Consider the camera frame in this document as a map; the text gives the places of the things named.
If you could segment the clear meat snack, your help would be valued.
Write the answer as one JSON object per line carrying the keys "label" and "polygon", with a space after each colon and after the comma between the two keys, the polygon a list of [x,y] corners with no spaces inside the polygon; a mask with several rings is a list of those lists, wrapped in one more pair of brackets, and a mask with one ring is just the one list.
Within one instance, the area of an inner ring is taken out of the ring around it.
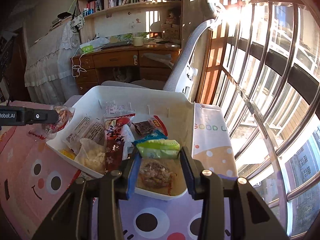
{"label": "clear meat snack", "polygon": [[176,176],[174,160],[143,159],[136,185],[145,190],[169,189]]}

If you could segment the long white snack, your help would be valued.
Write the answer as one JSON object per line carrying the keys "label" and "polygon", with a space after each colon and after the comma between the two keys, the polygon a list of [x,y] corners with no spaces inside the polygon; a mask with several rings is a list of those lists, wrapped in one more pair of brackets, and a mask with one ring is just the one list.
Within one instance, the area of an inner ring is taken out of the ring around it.
{"label": "long white snack", "polygon": [[75,128],[66,132],[63,142],[77,155],[81,148],[80,140],[82,138],[99,143],[103,137],[104,126],[92,117],[85,116]]}

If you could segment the bag of puffed rice cake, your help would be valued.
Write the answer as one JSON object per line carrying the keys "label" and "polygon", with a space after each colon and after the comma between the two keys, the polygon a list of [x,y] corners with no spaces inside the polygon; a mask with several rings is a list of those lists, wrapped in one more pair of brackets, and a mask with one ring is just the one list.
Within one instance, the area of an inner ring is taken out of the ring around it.
{"label": "bag of puffed rice cake", "polygon": [[101,146],[91,139],[80,139],[80,151],[74,161],[95,171],[104,174],[106,169],[104,146]]}

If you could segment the small white yellow packet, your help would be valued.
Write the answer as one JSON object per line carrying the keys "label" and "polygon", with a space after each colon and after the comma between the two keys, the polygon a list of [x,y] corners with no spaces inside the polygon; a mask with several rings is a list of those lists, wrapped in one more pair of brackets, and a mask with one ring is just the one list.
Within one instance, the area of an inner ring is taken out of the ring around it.
{"label": "small white yellow packet", "polygon": [[115,101],[107,101],[104,104],[104,117],[105,118],[112,118],[123,116],[127,114],[133,114],[134,111],[129,107],[128,104],[119,104]]}

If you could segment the blue white candy packet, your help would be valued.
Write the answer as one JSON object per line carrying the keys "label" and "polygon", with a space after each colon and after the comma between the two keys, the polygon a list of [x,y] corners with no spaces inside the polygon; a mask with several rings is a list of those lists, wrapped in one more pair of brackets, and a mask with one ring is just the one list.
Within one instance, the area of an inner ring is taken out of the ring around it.
{"label": "blue white candy packet", "polygon": [[145,141],[149,141],[149,140],[158,140],[158,139],[167,139],[168,137],[166,135],[164,135],[161,131],[159,130],[155,130],[153,132],[151,132],[150,134],[146,135],[145,137],[143,137],[142,139],[138,139],[135,140],[133,142],[133,145],[137,145],[138,143],[142,143]]}

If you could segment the green tea snack packet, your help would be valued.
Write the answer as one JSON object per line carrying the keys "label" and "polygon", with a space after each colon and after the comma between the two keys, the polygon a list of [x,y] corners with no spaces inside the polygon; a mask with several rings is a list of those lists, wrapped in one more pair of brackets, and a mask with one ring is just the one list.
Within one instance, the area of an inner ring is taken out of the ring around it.
{"label": "green tea snack packet", "polygon": [[177,159],[180,144],[176,140],[153,139],[136,145],[144,159]]}

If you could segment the dark red star packet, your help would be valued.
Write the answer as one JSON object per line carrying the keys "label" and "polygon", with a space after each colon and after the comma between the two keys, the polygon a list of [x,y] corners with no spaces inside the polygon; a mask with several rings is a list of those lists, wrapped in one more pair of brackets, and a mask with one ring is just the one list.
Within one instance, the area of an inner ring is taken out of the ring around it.
{"label": "dark red star packet", "polygon": [[122,140],[111,139],[106,142],[105,172],[117,170],[123,158],[124,142]]}

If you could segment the white office chair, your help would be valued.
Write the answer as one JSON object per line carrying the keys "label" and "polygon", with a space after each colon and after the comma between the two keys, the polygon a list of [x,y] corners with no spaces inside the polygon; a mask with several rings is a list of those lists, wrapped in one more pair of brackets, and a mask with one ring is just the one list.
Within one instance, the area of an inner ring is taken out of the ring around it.
{"label": "white office chair", "polygon": [[225,12],[225,7],[219,0],[201,0],[201,3],[201,11],[208,19],[199,24],[189,35],[177,61],[172,65],[172,72],[166,82],[156,80],[138,80],[132,83],[105,81],[102,85],[179,92],[183,93],[185,97],[188,98],[194,84],[194,78],[198,74],[198,69],[191,66],[191,60],[194,57],[196,45],[205,31],[208,29],[213,30],[221,23]]}

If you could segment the wooden bookshelf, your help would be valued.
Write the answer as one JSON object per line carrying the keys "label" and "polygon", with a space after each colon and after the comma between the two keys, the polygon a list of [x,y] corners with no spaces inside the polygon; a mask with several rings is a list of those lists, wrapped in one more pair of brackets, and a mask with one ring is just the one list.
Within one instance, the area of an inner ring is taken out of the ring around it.
{"label": "wooden bookshelf", "polygon": [[82,42],[96,36],[126,34],[163,36],[165,29],[179,28],[183,0],[78,0],[84,17]]}

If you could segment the yellow gold snack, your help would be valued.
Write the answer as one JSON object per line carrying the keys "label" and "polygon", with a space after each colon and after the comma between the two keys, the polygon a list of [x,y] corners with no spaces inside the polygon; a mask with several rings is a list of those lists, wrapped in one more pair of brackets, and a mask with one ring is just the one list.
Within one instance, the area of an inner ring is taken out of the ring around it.
{"label": "yellow gold snack", "polygon": [[76,157],[76,154],[70,149],[61,149],[61,150],[59,150],[59,152],[72,160],[74,160]]}

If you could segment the clear bag brown pastry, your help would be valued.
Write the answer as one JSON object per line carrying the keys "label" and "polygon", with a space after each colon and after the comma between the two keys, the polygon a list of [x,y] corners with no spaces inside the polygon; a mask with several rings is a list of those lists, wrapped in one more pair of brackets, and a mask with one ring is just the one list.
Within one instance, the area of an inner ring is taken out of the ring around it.
{"label": "clear bag brown pastry", "polygon": [[71,122],[75,108],[66,106],[51,106],[59,115],[57,122],[53,124],[35,124],[27,135],[35,140],[47,141],[54,139],[58,131],[61,131]]}

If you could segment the red white snack packet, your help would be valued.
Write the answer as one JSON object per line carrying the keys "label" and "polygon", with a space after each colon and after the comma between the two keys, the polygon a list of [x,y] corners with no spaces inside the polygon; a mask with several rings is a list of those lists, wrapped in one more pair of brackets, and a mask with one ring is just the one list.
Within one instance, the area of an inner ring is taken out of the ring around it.
{"label": "red white snack packet", "polygon": [[127,154],[132,147],[135,137],[131,131],[135,113],[104,117],[105,147],[107,153],[121,152]]}

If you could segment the dark brownie clear packet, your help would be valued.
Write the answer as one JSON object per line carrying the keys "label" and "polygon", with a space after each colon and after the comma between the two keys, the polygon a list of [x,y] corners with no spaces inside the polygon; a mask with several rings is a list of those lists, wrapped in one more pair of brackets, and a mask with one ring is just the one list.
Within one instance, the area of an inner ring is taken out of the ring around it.
{"label": "dark brownie clear packet", "polygon": [[164,135],[168,136],[168,131],[165,124],[157,115],[153,115],[152,117],[148,118],[147,121],[133,123],[133,125],[137,134],[142,137],[150,134],[155,130],[159,130]]}

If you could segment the green tissue box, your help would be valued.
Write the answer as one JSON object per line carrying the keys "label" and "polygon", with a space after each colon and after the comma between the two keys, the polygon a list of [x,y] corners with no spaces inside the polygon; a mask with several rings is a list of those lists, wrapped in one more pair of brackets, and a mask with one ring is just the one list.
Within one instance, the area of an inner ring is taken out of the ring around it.
{"label": "green tissue box", "polygon": [[87,54],[87,53],[90,53],[90,52],[93,52],[94,51],[94,48],[92,45],[84,45],[84,44],[81,44],[80,45],[80,49],[81,49],[81,53],[82,54]]}

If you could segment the metal window security bars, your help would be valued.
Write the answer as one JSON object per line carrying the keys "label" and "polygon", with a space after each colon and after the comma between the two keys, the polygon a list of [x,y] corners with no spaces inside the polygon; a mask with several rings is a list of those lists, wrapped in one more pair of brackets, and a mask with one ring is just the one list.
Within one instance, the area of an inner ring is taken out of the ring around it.
{"label": "metal window security bars", "polygon": [[238,176],[292,239],[319,219],[319,17],[303,0],[219,0],[198,102],[219,106]]}

